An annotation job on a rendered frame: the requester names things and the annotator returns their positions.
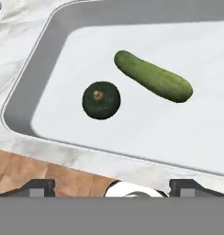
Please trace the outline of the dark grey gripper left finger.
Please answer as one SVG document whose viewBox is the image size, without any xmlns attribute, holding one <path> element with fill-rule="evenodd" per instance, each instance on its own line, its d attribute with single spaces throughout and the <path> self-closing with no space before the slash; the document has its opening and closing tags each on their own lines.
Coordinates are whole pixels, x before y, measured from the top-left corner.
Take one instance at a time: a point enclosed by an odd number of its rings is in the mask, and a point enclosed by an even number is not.
<svg viewBox="0 0 224 235">
<path fill-rule="evenodd" d="M 53 179 L 32 179 L 17 189 L 0 194 L 12 197 L 55 197 Z"/>
</svg>

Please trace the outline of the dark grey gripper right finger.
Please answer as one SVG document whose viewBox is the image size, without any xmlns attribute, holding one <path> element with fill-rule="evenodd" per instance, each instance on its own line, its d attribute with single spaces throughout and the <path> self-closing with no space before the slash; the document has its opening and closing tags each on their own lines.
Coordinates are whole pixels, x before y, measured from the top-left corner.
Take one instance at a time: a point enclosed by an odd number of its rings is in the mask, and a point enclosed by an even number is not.
<svg viewBox="0 0 224 235">
<path fill-rule="evenodd" d="M 205 188 L 193 179 L 171 179 L 169 186 L 172 197 L 224 197 L 224 194 Z"/>
</svg>

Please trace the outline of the grey rectangular tupperware container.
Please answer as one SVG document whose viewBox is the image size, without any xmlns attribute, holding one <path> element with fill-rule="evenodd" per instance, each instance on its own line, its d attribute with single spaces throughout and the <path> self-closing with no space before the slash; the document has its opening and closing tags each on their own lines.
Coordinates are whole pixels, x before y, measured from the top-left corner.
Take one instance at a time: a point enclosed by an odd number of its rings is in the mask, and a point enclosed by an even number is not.
<svg viewBox="0 0 224 235">
<path fill-rule="evenodd" d="M 123 74 L 119 50 L 184 77 L 163 99 Z M 114 84 L 120 107 L 86 115 L 85 89 Z M 224 0 L 82 0 L 50 15 L 2 111 L 11 131 L 81 149 L 224 175 Z"/>
</svg>

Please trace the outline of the dark green round squash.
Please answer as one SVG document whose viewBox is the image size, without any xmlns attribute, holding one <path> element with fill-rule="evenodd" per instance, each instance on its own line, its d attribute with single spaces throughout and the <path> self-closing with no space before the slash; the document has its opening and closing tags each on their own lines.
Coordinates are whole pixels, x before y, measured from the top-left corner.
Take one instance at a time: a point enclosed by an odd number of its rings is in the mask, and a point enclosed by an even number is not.
<svg viewBox="0 0 224 235">
<path fill-rule="evenodd" d="M 84 91 L 82 106 L 87 116 L 108 119 L 116 114 L 121 97 L 117 87 L 105 81 L 90 84 Z"/>
</svg>

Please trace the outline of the green cucumber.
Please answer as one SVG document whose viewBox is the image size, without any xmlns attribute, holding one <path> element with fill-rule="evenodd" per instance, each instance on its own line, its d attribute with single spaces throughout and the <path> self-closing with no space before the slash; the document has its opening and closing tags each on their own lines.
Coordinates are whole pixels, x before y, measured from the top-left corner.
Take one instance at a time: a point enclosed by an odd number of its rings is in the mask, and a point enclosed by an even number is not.
<svg viewBox="0 0 224 235">
<path fill-rule="evenodd" d="M 129 78 L 164 99 L 183 103 L 194 93 L 185 78 L 146 62 L 127 50 L 119 50 L 114 63 Z"/>
</svg>

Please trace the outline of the white and black round object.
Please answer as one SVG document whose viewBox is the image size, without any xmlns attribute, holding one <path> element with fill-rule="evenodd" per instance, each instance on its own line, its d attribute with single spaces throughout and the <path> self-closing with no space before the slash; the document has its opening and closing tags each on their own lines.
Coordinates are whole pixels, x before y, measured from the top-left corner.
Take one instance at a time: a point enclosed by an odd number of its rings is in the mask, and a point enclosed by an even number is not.
<svg viewBox="0 0 224 235">
<path fill-rule="evenodd" d="M 116 180 L 106 189 L 104 197 L 168 197 L 163 191 Z"/>
</svg>

